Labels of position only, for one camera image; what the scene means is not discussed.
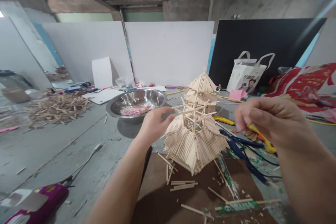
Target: stainless steel bowl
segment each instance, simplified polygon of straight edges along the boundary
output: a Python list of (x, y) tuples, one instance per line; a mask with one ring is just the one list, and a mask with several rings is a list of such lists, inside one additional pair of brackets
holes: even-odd
[(123, 116), (120, 111), (126, 106), (139, 104), (152, 104), (154, 107), (162, 107), (167, 101), (167, 96), (156, 89), (136, 89), (112, 98), (106, 104), (106, 112), (113, 117), (125, 120), (132, 124), (142, 123), (146, 114), (137, 116)]

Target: bag handle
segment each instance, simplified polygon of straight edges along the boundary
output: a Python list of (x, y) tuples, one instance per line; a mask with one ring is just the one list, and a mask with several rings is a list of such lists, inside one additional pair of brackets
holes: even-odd
[(237, 60), (239, 60), (241, 57), (243, 57), (244, 54), (246, 54), (246, 56), (247, 56), (248, 59), (251, 57), (251, 54), (250, 54), (248, 51), (243, 51), (243, 52), (239, 55), (239, 57), (238, 57)]
[(266, 71), (266, 70), (270, 67), (270, 65), (271, 65), (271, 63), (272, 63), (272, 61), (273, 61), (273, 59), (274, 59), (274, 56), (275, 56), (274, 53), (266, 54), (266, 55), (262, 56), (262, 57), (260, 58), (260, 60), (258, 60), (258, 62), (255, 64), (255, 67), (259, 67), (260, 62), (263, 60), (263, 58), (266, 58), (266, 57), (268, 57), (268, 56), (272, 56), (272, 57), (271, 57), (271, 59), (270, 59), (269, 62), (268, 62), (268, 66), (267, 66), (266, 69), (265, 69), (265, 71)]

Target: black board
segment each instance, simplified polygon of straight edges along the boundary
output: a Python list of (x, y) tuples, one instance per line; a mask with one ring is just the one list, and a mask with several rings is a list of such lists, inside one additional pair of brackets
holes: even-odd
[(209, 77), (226, 88), (233, 68), (233, 60), (242, 51), (260, 59), (268, 53), (275, 58), (258, 86), (267, 86), (278, 75), (278, 67), (294, 67), (310, 42), (325, 23), (321, 19), (230, 19), (220, 20), (210, 65)]

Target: hand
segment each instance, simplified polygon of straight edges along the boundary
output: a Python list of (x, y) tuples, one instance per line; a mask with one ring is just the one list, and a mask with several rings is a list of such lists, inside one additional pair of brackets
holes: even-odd
[(321, 145), (299, 107), (287, 99), (250, 98), (234, 116), (239, 131), (254, 124), (276, 148), (308, 154)]
[(146, 141), (148, 147), (165, 133), (169, 124), (174, 120), (175, 114), (169, 115), (164, 121), (161, 118), (163, 114), (169, 113), (171, 110), (171, 107), (161, 107), (149, 111), (145, 116), (137, 137)]

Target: shopping bag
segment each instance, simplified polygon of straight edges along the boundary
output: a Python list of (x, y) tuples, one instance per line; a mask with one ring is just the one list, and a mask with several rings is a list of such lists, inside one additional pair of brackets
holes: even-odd
[[(246, 54), (247, 59), (241, 59), (242, 56)], [(261, 65), (261, 61), (271, 56), (268, 65)], [(256, 59), (250, 59), (251, 55), (248, 51), (243, 51), (238, 59), (234, 60), (234, 67), (232, 74), (228, 83), (226, 90), (231, 92), (232, 90), (245, 90), (246, 93), (250, 94), (255, 89), (256, 85), (259, 82), (260, 77), (263, 72), (267, 70), (274, 57), (274, 53), (269, 53), (262, 56), (256, 63)]]

